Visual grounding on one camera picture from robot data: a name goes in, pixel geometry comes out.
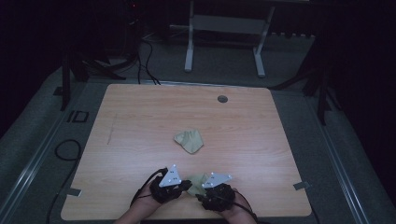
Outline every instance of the white table leg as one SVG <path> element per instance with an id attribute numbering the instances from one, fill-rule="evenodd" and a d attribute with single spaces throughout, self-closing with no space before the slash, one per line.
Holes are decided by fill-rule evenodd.
<path id="1" fill-rule="evenodd" d="M 256 48 L 253 48 L 254 61 L 256 62 L 257 75 L 259 77 L 265 77 L 264 66 L 262 65 L 261 53 L 262 53 L 262 46 L 264 45 L 265 37 L 267 37 L 268 34 L 268 28 L 270 26 L 271 19 L 274 15 L 274 11 L 275 11 L 275 7 L 271 7 L 268 13 L 266 23 L 262 27 L 262 37 L 260 38 L 260 43 Z"/>
<path id="2" fill-rule="evenodd" d="M 189 45 L 187 46 L 186 63 L 184 65 L 184 71 L 191 72 L 192 70 L 192 57 L 194 54 L 193 44 L 193 19 L 194 19 L 194 1 L 190 1 L 190 25 L 189 25 Z"/>

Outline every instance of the dark background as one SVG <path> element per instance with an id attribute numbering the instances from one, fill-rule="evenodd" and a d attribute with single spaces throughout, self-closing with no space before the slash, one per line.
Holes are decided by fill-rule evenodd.
<path id="1" fill-rule="evenodd" d="M 260 17 L 237 7 L 241 1 L 218 1 L 201 9 L 227 15 Z M 315 35 L 306 67 L 330 64 L 330 83 L 354 127 L 377 175 L 396 203 L 396 6 L 392 1 L 315 1 L 279 4 L 270 31 Z M 188 24 L 188 1 L 7 1 L 0 5 L 0 108 L 2 136 L 22 112 L 41 83 L 59 68 L 64 49 L 86 52 L 106 61 L 125 22 L 144 20 L 164 39 L 170 23 Z M 294 17 L 303 18 L 295 21 Z M 134 43 L 139 33 L 131 30 Z M 136 45 L 129 46 L 125 54 Z"/>

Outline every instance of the table top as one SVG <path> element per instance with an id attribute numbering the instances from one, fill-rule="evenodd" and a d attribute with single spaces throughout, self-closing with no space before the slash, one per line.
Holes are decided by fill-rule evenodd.
<path id="1" fill-rule="evenodd" d="M 220 103 L 224 95 L 228 102 Z M 187 153 L 177 133 L 196 129 L 204 146 Z M 263 88 L 112 84 L 106 90 L 61 216 L 117 219 L 160 168 L 228 174 L 258 217 L 311 213 L 271 92 Z M 150 219 L 218 218 L 186 192 Z"/>

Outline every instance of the metal stand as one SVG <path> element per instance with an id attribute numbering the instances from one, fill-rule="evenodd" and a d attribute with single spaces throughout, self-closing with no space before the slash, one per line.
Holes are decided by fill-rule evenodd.
<path id="1" fill-rule="evenodd" d="M 189 45 L 187 47 L 186 63 L 184 70 L 192 70 L 192 59 L 194 53 L 193 32 L 194 30 L 207 30 L 224 33 L 238 33 L 260 35 L 259 45 L 253 49 L 254 60 L 256 62 L 259 77 L 264 77 L 264 67 L 262 65 L 262 46 L 267 37 L 269 24 L 274 15 L 275 7 L 271 7 L 266 20 L 241 19 L 230 17 L 216 17 L 206 15 L 194 15 L 194 1 L 190 1 L 190 26 Z"/>

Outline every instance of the black cable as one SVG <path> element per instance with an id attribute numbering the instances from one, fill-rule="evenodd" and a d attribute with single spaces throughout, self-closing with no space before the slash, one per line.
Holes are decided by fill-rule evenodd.
<path id="1" fill-rule="evenodd" d="M 314 214 L 315 220 L 317 221 L 318 224 L 320 224 L 320 220 L 319 220 L 318 214 L 315 211 L 314 207 L 312 206 L 312 203 L 310 203 L 309 205 L 311 205 L 312 213 Z"/>
<path id="2" fill-rule="evenodd" d="M 132 198 L 130 207 L 132 206 L 132 204 L 134 203 L 134 201 L 136 201 L 136 199 L 140 198 L 140 197 L 139 197 L 139 194 L 142 192 L 142 189 L 149 183 L 149 181 L 150 181 L 155 175 L 157 175 L 157 174 L 163 174 L 163 173 L 165 173 L 166 171 L 167 171 L 167 169 L 166 169 L 166 168 L 163 168 L 163 169 L 160 169 L 160 170 L 156 171 L 154 174 L 152 174 L 152 175 L 148 178 L 148 180 L 146 180 L 146 182 L 142 185 L 142 187 L 136 192 L 136 194 L 135 194 L 134 197 Z"/>
<path id="3" fill-rule="evenodd" d="M 70 159 L 70 158 L 65 158 L 65 157 L 62 157 L 61 155 L 59 155 L 59 148 L 60 148 L 60 146 L 63 145 L 64 143 L 67 143 L 67 142 L 74 142 L 74 143 L 77 144 L 77 146 L 78 146 L 78 156 L 77 156 L 76 158 L 71 158 L 71 159 Z M 58 144 L 58 146 L 56 146 L 56 148 L 55 148 L 55 156 L 56 156 L 58 159 L 62 160 L 62 161 L 74 161 L 75 163 L 74 163 L 74 165 L 73 165 L 73 169 L 70 170 L 69 174 L 67 175 L 67 178 L 66 178 L 66 179 L 64 180 L 64 182 L 62 183 L 61 188 L 60 188 L 59 191 L 56 193 L 55 197 L 52 199 L 52 202 L 51 202 L 51 204 L 50 204 L 49 210 L 48 210 L 48 212 L 47 212 L 47 220 L 46 220 L 46 223 L 50 223 L 50 214 L 51 214 L 51 212 L 52 212 L 53 205 L 55 205 L 55 202 L 56 202 L 56 200 L 58 199 L 59 195 L 61 194 L 61 191 L 64 189 L 64 186 L 66 185 L 66 183 L 67 183 L 67 181 L 69 180 L 70 176 L 75 172 L 75 170 L 76 170 L 76 168 L 77 168 L 78 162 L 79 162 L 79 160 L 81 159 L 81 156 L 82 156 L 82 148 L 81 148 L 81 145 L 79 144 L 79 142 L 78 142 L 77 140 L 74 140 L 74 139 L 67 139 L 67 140 L 64 140 L 64 141 L 62 141 L 60 144 Z"/>
<path id="4" fill-rule="evenodd" d="M 253 217 L 253 219 L 254 219 L 254 221 L 256 221 L 256 223 L 259 223 L 259 220 L 257 219 L 256 214 L 254 214 L 250 209 L 246 208 L 244 205 L 242 205 L 242 204 L 240 204 L 240 203 L 232 202 L 232 201 L 230 201 L 230 200 L 228 200 L 228 199 L 225 199 L 225 198 L 220 197 L 220 196 L 217 196 L 217 195 L 214 195 L 214 197 L 215 197 L 215 198 L 218 198 L 218 199 L 221 199 L 221 200 L 223 200 L 223 201 L 226 202 L 226 203 L 231 203 L 231 204 L 233 204 L 233 205 L 236 205 L 236 206 L 242 208 L 243 210 L 245 210 L 246 212 L 248 212 L 248 213 Z"/>
<path id="5" fill-rule="evenodd" d="M 146 198 L 146 197 L 149 197 L 149 196 L 152 196 L 152 194 L 148 194 L 148 195 L 140 196 L 140 197 L 137 197 L 137 199 L 139 199 L 139 198 Z"/>
<path id="6" fill-rule="evenodd" d="M 152 54 L 152 45 L 148 41 L 146 41 L 144 39 L 142 39 L 142 42 L 147 44 L 147 45 L 149 45 L 150 51 L 149 51 L 148 58 L 146 60 L 146 64 L 145 65 L 142 64 L 142 60 L 141 60 L 140 54 L 137 53 L 137 60 L 139 61 L 139 70 L 137 71 L 137 82 L 140 84 L 140 72 L 141 72 L 141 69 L 143 67 L 145 69 L 146 73 L 148 74 L 148 76 L 151 78 L 151 80 L 154 83 L 154 85 L 157 85 L 157 84 L 161 85 L 160 80 L 158 80 L 158 78 L 153 76 L 150 73 L 150 71 L 149 71 L 149 59 L 151 58 L 151 54 Z"/>

